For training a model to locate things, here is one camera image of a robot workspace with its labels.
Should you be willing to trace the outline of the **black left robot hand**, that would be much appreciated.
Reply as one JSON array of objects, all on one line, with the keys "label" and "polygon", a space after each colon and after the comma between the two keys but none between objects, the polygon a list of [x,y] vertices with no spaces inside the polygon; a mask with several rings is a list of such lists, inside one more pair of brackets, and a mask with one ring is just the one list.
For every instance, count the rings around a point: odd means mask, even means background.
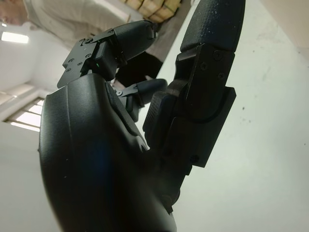
[{"label": "black left robot hand", "polygon": [[39,154],[43,183],[65,232],[174,232],[173,205],[193,166],[205,167],[236,98],[226,82],[243,0],[202,0],[171,83],[115,91],[117,68],[155,40],[137,21],[76,43],[46,96]]}]

